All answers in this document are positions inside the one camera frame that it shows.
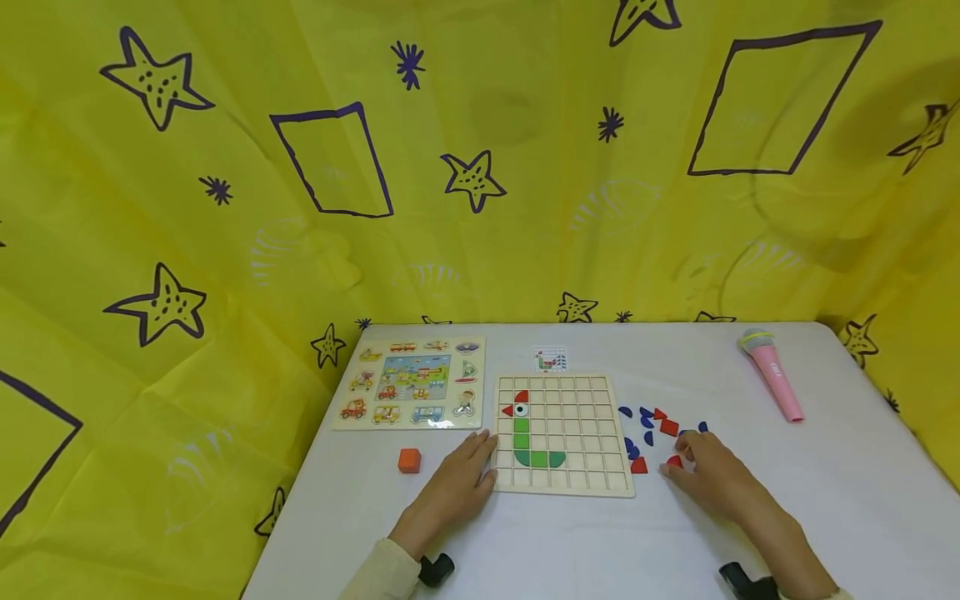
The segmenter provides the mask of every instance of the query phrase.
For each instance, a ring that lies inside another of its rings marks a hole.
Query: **red triangle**
[[[646,475],[648,472],[647,459],[643,458],[642,456],[634,459],[634,461],[630,463],[630,472],[634,475]]]

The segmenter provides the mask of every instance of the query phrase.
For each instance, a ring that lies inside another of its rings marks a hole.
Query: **left hand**
[[[418,561],[434,538],[480,514],[493,492],[496,469],[484,465],[497,437],[471,433],[440,463],[437,472],[396,522],[390,540]]]

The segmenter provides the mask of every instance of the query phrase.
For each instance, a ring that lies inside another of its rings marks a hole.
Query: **star print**
[[[445,193],[467,192],[470,196],[470,208],[473,214],[480,214],[488,196],[506,196],[507,190],[491,177],[490,151],[485,150],[470,164],[465,164],[454,155],[443,155],[441,158],[453,169],[453,175],[446,185]]]
[[[960,101],[949,108],[947,105],[927,105],[926,127],[920,132],[920,135],[911,137],[887,154],[888,156],[907,156],[910,153],[915,153],[906,165],[906,170],[903,171],[904,175],[917,166],[917,163],[920,162],[927,151],[944,143],[947,126],[950,124],[950,119],[956,114],[957,108],[960,108]]]
[[[677,16],[674,0],[620,0],[620,8],[610,32],[610,46],[618,45],[636,26],[646,21],[657,29],[677,29],[683,24]]]
[[[736,317],[714,317],[706,310],[701,310],[697,318],[693,320],[694,323],[733,323],[734,321],[736,321]]]
[[[573,294],[564,292],[564,300],[557,314],[564,313],[561,323],[593,323],[589,311],[599,303],[596,300],[579,300]]]
[[[320,365],[322,369],[324,363],[327,360],[333,363],[333,366],[337,366],[337,352],[340,351],[340,348],[344,348],[347,345],[347,342],[339,339],[337,337],[337,332],[333,329],[333,323],[329,324],[326,327],[326,333],[319,340],[314,340],[310,342],[310,346],[318,352],[317,354],[317,364]]]
[[[274,532],[274,527],[276,527],[276,520],[280,518],[280,511],[283,510],[283,505],[287,501],[287,494],[283,491],[283,488],[277,488],[274,492],[274,504],[270,509],[270,514],[263,517],[259,523],[256,524],[256,527],[253,528],[253,532],[258,536],[263,536],[268,538],[270,534]]]
[[[863,322],[863,325],[856,321],[850,321],[844,327],[843,333],[847,336],[847,341],[843,343],[844,348],[856,361],[856,364],[863,369],[867,366],[867,356],[873,356],[880,353],[880,348],[870,339],[870,325],[874,322],[876,314],[871,315]]]
[[[200,307],[206,294],[180,285],[174,274],[162,262],[154,271],[154,291],[131,296],[111,304],[105,313],[129,315],[140,319],[140,347],[144,348],[172,324],[177,324],[191,337],[204,336],[204,322]]]
[[[137,96],[158,131],[166,131],[174,107],[190,110],[214,107],[190,87],[193,57],[189,52],[157,62],[131,27],[120,30],[120,45],[125,61],[105,66],[100,74]]]

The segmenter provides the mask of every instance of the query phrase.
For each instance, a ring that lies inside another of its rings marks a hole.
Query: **right hand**
[[[660,473],[703,508],[740,526],[748,517],[780,510],[767,489],[712,433],[687,431],[675,447],[688,461],[696,463],[693,472],[661,465]]]

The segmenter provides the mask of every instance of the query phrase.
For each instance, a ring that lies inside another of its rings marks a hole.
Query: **wooden grid board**
[[[496,432],[500,492],[635,495],[613,387],[604,374],[499,377]]]
[[[479,429],[486,345],[361,339],[330,402],[333,429]]]

